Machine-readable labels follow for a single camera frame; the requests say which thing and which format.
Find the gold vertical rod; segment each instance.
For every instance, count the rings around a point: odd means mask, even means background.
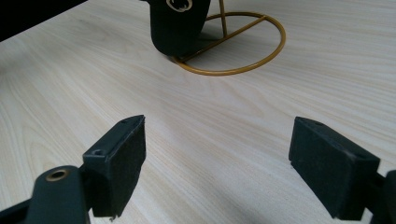
[[[226,41],[226,40],[228,40],[228,39],[231,39],[231,38],[233,38],[233,37],[236,36],[236,35],[241,34],[242,32],[246,31],[247,29],[250,29],[251,27],[253,27],[253,26],[259,24],[259,23],[262,22],[262,21],[265,21],[265,19],[266,19],[266,16],[262,16],[262,17],[258,18],[257,20],[255,20],[255,21],[249,23],[248,25],[246,25],[246,26],[240,28],[239,30],[237,30],[237,31],[235,31],[235,32],[233,32],[233,33],[231,33],[230,35],[227,35],[227,36],[225,36],[224,38],[222,38],[222,39],[220,39],[220,40],[218,40],[218,41],[216,41],[216,42],[214,42],[214,43],[208,45],[206,48],[200,49],[200,50],[198,50],[197,52],[193,53],[192,55],[187,56],[187,57],[181,59],[181,61],[184,63],[184,62],[186,62],[186,61],[188,61],[188,60],[190,60],[190,59],[192,59],[192,58],[195,58],[196,56],[198,56],[198,55],[200,55],[200,54],[202,54],[202,53],[204,53],[204,52],[207,52],[209,49],[213,49],[215,46],[217,46],[217,45],[223,43],[224,41]]]
[[[219,0],[219,3],[220,3],[221,25],[223,28],[223,37],[226,37],[227,36],[227,22],[225,20],[224,1]]]

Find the light wood surface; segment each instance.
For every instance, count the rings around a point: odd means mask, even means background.
[[[381,175],[396,169],[395,2],[225,5],[279,20],[285,48],[251,72],[195,75],[153,47],[149,5],[133,0],[91,0],[0,42],[0,210],[143,114],[148,157],[114,223],[355,223],[333,220],[292,169],[291,131],[296,116],[321,121],[380,157]],[[229,19],[230,32],[249,20]],[[221,36],[220,21],[204,33]],[[192,63],[256,62],[278,38],[261,24]]]

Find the gold wire stand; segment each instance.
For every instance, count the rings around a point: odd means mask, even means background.
[[[229,75],[235,75],[235,74],[240,74],[240,73],[244,73],[247,71],[250,71],[252,69],[258,68],[262,65],[264,65],[265,63],[270,62],[271,60],[273,60],[275,58],[275,56],[283,49],[283,47],[285,46],[285,42],[286,42],[286,32],[285,29],[283,28],[282,24],[280,24],[279,21],[277,21],[276,19],[270,17],[270,16],[266,16],[263,15],[261,13],[255,13],[255,12],[224,12],[224,3],[223,0],[219,0],[219,4],[220,4],[220,14],[217,15],[213,15],[213,16],[209,16],[206,18],[207,21],[210,20],[214,20],[217,18],[221,18],[221,25],[222,25],[222,30],[223,30],[223,38],[208,45],[207,47],[198,50],[197,52],[193,53],[192,55],[189,55],[187,57],[183,57],[183,58],[179,58],[179,57],[173,57],[174,61],[182,68],[184,68],[187,71],[193,72],[195,74],[199,74],[199,75],[204,75],[204,76],[213,76],[213,77],[220,77],[220,76],[229,76]],[[226,24],[226,17],[231,17],[231,16],[248,16],[248,17],[256,17],[258,18],[257,20],[251,22],[250,24],[240,28],[239,30],[231,33],[231,34],[227,34],[227,24]],[[235,68],[235,69],[230,69],[230,70],[222,70],[222,71],[210,71],[210,70],[205,70],[205,69],[199,69],[199,68],[195,68],[192,67],[188,64],[186,64],[186,62],[190,59],[195,58],[196,56],[210,50],[213,49],[215,46],[223,43],[224,41],[233,38],[236,35],[241,34],[242,32],[246,31],[247,29],[250,29],[251,27],[259,24],[262,21],[269,21],[271,22],[280,32],[280,43],[277,46],[277,48],[274,50],[274,52],[272,52],[270,55],[268,55],[267,57],[265,57],[264,59],[250,64],[248,66],[245,67],[240,67],[240,68]]]

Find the white logo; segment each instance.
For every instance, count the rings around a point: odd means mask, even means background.
[[[192,0],[184,0],[184,1],[187,1],[188,5],[187,6],[184,5],[178,8],[175,8],[174,6],[175,0],[166,0],[166,4],[168,4],[168,6],[176,12],[185,12],[192,8]]]

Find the wood grain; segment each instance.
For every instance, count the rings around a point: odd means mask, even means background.
[[[241,75],[191,74],[152,46],[148,4],[126,0],[91,0],[1,42],[0,210],[29,198],[48,169],[80,166],[117,121],[144,114],[148,157],[114,223],[353,223],[332,220],[290,166],[293,120],[319,120],[368,149],[382,175],[396,169],[394,1],[225,5],[279,20],[285,48]],[[220,35],[219,25],[204,34]],[[278,37],[263,23],[191,63],[256,62]]]

